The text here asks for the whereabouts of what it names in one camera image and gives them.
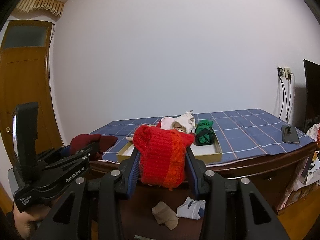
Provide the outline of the person's left hand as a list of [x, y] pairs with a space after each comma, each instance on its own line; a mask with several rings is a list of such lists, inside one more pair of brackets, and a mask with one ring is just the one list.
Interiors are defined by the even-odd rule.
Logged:
[[37, 205], [29, 210], [20, 212], [16, 203], [13, 205], [14, 224], [17, 233], [22, 239], [30, 239], [36, 231], [36, 224], [45, 219], [51, 208], [46, 205]]

